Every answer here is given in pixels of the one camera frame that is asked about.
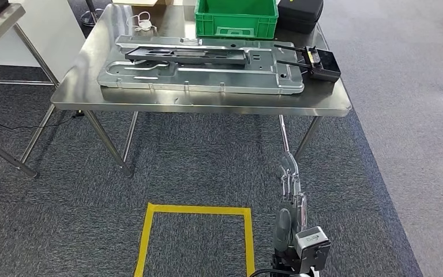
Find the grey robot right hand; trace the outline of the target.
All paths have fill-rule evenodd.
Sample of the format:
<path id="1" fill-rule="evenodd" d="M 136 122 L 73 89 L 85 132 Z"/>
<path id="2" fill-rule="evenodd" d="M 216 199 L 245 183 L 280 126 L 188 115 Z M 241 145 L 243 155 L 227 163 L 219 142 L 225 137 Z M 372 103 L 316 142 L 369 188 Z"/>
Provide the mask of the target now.
<path id="1" fill-rule="evenodd" d="M 296 235 L 306 230 L 307 199 L 301 188 L 297 162 L 290 152 L 283 154 L 281 168 L 283 170 L 281 177 L 283 192 L 280 210 L 276 214 L 272 244 L 277 251 L 285 252 L 299 259 L 302 250 L 298 246 Z"/>

